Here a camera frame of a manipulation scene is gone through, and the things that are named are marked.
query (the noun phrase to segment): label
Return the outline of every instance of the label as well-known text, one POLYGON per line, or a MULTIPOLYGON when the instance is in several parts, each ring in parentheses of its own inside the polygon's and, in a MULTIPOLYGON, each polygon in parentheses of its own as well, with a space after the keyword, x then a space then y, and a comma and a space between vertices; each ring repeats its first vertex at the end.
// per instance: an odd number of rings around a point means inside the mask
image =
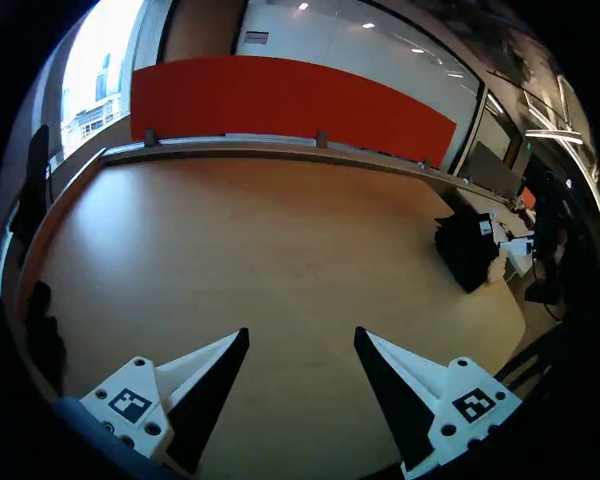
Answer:
POLYGON ((457 400, 453 400, 452 403, 469 423, 475 422, 495 407, 495 402, 479 388, 473 389, 457 400))
POLYGON ((129 422, 136 423, 149 409, 151 402, 125 388, 109 402, 109 406, 129 422))

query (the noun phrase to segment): building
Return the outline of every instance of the building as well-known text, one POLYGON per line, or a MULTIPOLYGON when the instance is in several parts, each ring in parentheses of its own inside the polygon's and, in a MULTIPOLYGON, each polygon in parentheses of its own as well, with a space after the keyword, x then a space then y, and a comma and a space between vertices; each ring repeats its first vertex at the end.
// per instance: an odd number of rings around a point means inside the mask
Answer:
POLYGON ((62 145, 64 146, 65 158, 75 152, 88 138, 119 118, 120 94, 109 95, 96 101, 93 108, 78 113, 62 129, 62 145))
POLYGON ((102 70, 95 78, 95 101, 102 100, 106 97, 106 83, 109 77, 109 62, 111 60, 111 54, 106 54, 105 59, 102 62, 102 70))

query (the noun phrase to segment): ceiling light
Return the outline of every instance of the ceiling light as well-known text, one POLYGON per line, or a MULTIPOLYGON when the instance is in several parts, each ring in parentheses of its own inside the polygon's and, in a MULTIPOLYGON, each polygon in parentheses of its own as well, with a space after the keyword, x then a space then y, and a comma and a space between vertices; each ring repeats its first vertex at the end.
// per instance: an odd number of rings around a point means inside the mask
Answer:
POLYGON ((492 94, 486 94, 486 96, 488 97, 489 100, 491 100, 491 103, 494 104, 495 108, 498 110, 498 112, 500 112, 500 114, 505 113, 505 111, 502 109, 502 107, 498 103, 498 100, 496 100, 492 94))
POLYGON ((527 137, 553 138, 555 140, 564 140, 565 142, 577 143, 582 145, 582 136, 578 132, 570 132, 566 130, 527 130, 527 137))
POLYGON ((498 112, 497 112, 497 111, 495 111, 493 108, 491 108, 491 107, 489 106, 489 104, 488 104, 488 103, 485 103, 485 108, 486 108, 486 109, 487 109, 489 112, 491 112, 491 114, 492 114, 494 117, 497 117, 497 116, 498 116, 498 112))

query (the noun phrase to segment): sign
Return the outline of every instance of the sign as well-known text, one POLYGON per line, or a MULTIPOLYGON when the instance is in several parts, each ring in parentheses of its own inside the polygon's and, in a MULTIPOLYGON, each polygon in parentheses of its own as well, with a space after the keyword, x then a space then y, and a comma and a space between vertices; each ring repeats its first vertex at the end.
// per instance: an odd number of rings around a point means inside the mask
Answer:
POLYGON ((269 40, 269 32, 248 31, 245 34, 245 43, 260 43, 266 45, 269 40))

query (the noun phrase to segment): skyscraper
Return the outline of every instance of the skyscraper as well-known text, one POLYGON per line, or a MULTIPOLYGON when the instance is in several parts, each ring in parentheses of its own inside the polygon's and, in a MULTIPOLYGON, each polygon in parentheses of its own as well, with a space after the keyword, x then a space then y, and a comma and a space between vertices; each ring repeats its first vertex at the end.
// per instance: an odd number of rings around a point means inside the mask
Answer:
POLYGON ((111 60, 111 54, 106 54, 105 59, 102 62, 102 70, 95 78, 95 101, 102 100, 106 97, 106 80, 109 75, 109 61, 111 60))

